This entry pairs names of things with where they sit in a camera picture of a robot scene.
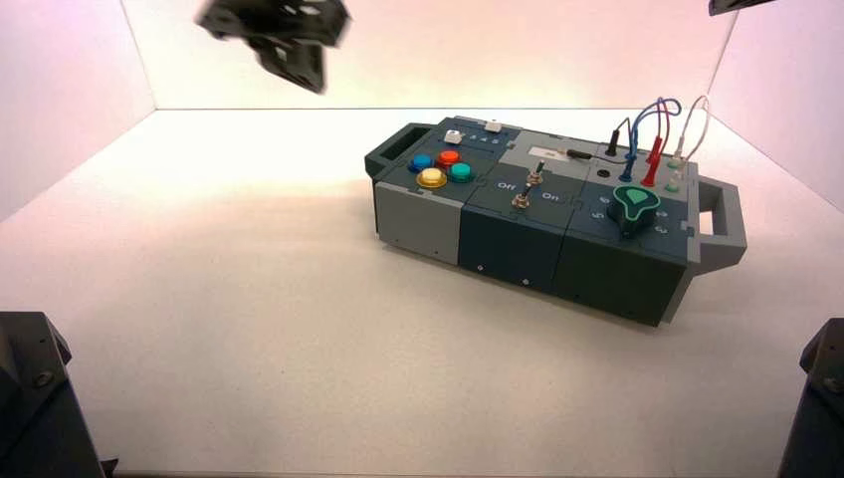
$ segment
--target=blue button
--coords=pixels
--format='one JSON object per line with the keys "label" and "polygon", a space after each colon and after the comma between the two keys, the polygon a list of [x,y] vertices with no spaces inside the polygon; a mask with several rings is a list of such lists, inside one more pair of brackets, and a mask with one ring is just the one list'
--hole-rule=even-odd
{"label": "blue button", "polygon": [[413,156],[413,160],[410,161],[410,164],[407,165],[407,168],[413,172],[419,172],[422,169],[431,167],[432,165],[434,165],[434,161],[431,159],[431,156],[428,154],[416,154]]}

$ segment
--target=white wire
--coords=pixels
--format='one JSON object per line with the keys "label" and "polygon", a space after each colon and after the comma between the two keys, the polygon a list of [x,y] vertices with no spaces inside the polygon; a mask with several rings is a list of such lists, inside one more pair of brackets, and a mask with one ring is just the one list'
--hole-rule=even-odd
{"label": "white wire", "polygon": [[[701,105],[701,110],[707,113],[707,122],[704,123],[704,131],[701,133],[701,138],[698,139],[698,143],[695,144],[695,147],[689,152],[689,155],[683,158],[683,143],[686,140],[686,129],[689,128],[689,122],[692,119],[692,114],[695,112],[695,107],[698,103],[703,102]],[[710,128],[710,119],[712,118],[712,114],[710,113],[710,97],[707,95],[700,95],[694,103],[692,103],[692,107],[689,109],[689,115],[686,117],[686,124],[683,126],[683,132],[680,133],[680,140],[677,143],[677,152],[675,155],[682,158],[683,162],[688,161],[695,152],[698,151],[698,148],[701,147],[701,144],[704,142],[704,138],[707,137],[707,131]]]}

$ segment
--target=small white button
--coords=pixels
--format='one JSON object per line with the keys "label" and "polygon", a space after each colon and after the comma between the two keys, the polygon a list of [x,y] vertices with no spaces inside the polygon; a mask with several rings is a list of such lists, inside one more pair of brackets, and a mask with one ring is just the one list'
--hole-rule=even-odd
{"label": "small white button", "polygon": [[502,125],[498,121],[487,121],[487,123],[484,125],[484,131],[501,132],[501,127]]}
{"label": "small white button", "polygon": [[460,144],[460,141],[463,140],[463,135],[460,134],[459,131],[456,129],[449,129],[446,131],[445,141],[449,144]]}

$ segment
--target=rotary knob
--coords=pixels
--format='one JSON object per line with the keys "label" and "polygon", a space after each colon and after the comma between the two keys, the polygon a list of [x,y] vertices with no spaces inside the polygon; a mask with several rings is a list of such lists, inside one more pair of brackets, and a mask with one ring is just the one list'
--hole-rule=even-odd
{"label": "rotary knob", "polygon": [[661,201],[652,191],[639,186],[618,186],[613,189],[612,195],[607,215],[618,223],[622,237],[633,237],[636,232],[654,223]]}

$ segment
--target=yellow button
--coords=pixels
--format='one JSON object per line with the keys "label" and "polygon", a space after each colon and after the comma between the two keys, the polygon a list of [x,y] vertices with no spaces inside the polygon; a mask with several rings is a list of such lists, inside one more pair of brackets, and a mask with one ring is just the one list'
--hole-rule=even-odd
{"label": "yellow button", "polygon": [[428,167],[422,169],[422,172],[416,175],[416,183],[422,187],[436,188],[445,185],[447,181],[446,173],[437,167]]}

